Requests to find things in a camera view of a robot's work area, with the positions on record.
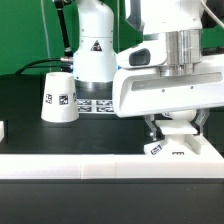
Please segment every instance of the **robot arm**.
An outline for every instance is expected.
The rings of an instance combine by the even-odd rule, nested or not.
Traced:
[[[201,9],[200,0],[158,0],[156,4],[153,0],[141,0],[145,22],[143,44],[150,46],[147,50],[151,60],[148,65],[131,66],[133,52],[126,51],[127,60],[123,64],[129,67],[120,69],[113,83],[114,110],[118,116],[224,105],[224,55],[201,57]],[[149,36],[158,38],[151,41],[147,39]],[[118,55],[118,62],[125,58],[126,52],[121,57]],[[136,61],[144,58],[144,55],[135,55]],[[151,63],[153,57],[161,61]]]

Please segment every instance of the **green wall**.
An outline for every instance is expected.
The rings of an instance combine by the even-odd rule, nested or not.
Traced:
[[[131,47],[142,40],[142,35],[133,30],[124,18],[124,0],[120,0],[120,15],[117,1],[103,0],[115,14],[114,49],[116,52]],[[1,0],[0,8],[0,74],[11,74],[24,65],[47,58],[46,40],[41,13],[41,0]],[[63,55],[63,43],[57,13],[52,0],[44,0],[46,23],[49,32],[51,57]],[[78,47],[78,14],[76,4],[64,8],[66,23],[73,51]],[[203,47],[224,46],[221,28],[204,31]],[[27,73],[38,74],[40,70]]]

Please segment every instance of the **table surface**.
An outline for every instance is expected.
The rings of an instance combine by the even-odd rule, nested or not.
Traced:
[[[0,120],[7,137],[0,153],[142,154],[148,129],[142,117],[80,114],[78,120],[56,124],[41,119],[45,76],[0,77]],[[78,99],[111,99],[111,89],[77,88]]]

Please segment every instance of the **white cup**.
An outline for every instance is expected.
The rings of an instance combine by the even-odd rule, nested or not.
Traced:
[[[45,121],[64,123],[79,118],[75,80],[66,72],[46,74],[41,118]]]

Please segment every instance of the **warning label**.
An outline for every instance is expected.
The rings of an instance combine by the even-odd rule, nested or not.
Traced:
[[[91,51],[102,51],[99,41],[97,40],[92,46]]]

